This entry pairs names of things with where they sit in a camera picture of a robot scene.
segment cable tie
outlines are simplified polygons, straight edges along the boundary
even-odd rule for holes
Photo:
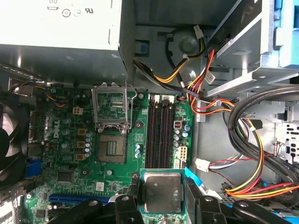
[[[190,60],[187,54],[183,54],[183,58],[187,58],[188,61]]]

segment integrated circuit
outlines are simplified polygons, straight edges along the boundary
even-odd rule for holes
[[[126,141],[125,135],[101,135],[98,160],[100,162],[124,163]]]
[[[46,210],[45,209],[37,209],[36,210],[36,217],[37,218],[45,218]]]
[[[73,172],[71,171],[58,171],[57,181],[59,183],[72,183]]]
[[[145,173],[144,181],[145,212],[181,212],[184,191],[180,173]]]

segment green circuit board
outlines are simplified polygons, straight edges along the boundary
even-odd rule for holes
[[[65,195],[111,197],[116,193],[126,194],[132,172],[139,172],[144,166],[146,131],[148,118],[148,96],[135,97],[132,113],[132,129],[127,135],[119,130],[106,129],[98,134],[94,129],[91,90],[53,87],[46,88],[54,98],[67,102],[57,107],[46,101],[42,93],[37,98],[36,111],[30,123],[29,157],[42,161],[41,175],[34,177],[37,188],[32,197],[23,202],[22,223],[41,224],[47,219],[48,197],[53,193]],[[128,92],[129,108],[134,92]],[[98,96],[102,119],[123,118],[124,111],[120,94]],[[175,102],[175,120],[192,124],[192,111],[186,101]],[[85,152],[89,143],[90,152]],[[140,154],[135,154],[136,145]],[[180,140],[188,147],[187,160],[191,160],[191,133]],[[177,149],[173,147],[171,168],[178,160]],[[63,204],[70,208],[73,204]],[[150,223],[152,218],[144,219]]]

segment screw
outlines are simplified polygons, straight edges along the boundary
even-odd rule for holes
[[[205,197],[205,200],[206,200],[207,202],[211,202],[211,201],[213,201],[213,198],[211,198],[211,197]]]
[[[139,99],[143,99],[143,98],[144,98],[144,94],[143,94],[143,93],[139,93],[139,94],[138,94],[138,98],[139,98]]]
[[[91,201],[88,205],[89,205],[89,206],[95,206],[95,205],[97,205],[97,204],[98,204],[97,201]]]
[[[129,197],[128,196],[124,196],[121,200],[122,201],[127,201],[127,200],[129,200]]]
[[[243,208],[246,208],[249,206],[246,202],[240,202],[239,205]]]

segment yellow wire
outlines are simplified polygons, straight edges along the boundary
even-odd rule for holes
[[[284,189],[280,189],[280,190],[275,190],[275,191],[271,191],[271,192],[267,192],[267,193],[261,193],[261,194],[255,194],[255,195],[234,195],[234,197],[246,197],[246,198],[261,197],[261,196],[267,196],[267,195],[280,193],[280,192],[283,192],[283,191],[288,192],[288,191],[293,190],[294,188],[298,188],[298,187],[299,186],[288,187],[288,188],[284,188]]]
[[[260,161],[259,161],[258,167],[257,167],[255,173],[251,176],[251,178],[250,178],[249,180],[247,180],[245,183],[243,183],[242,185],[240,185],[240,186],[238,186],[238,187],[236,187],[236,188],[234,188],[234,189],[227,189],[227,190],[226,190],[227,192],[236,191],[236,190],[238,190],[238,189],[240,189],[240,188],[246,186],[249,182],[251,182],[251,181],[254,179],[254,177],[258,174],[258,172],[259,172],[259,170],[260,170],[260,168],[261,168],[261,166],[262,166],[262,163],[263,163],[263,145],[262,145],[261,138],[260,138],[260,136],[259,136],[259,134],[258,134],[258,132],[257,132],[256,130],[255,130],[255,133],[256,133],[256,135],[257,135],[259,144],[261,145],[261,159],[260,159]]]

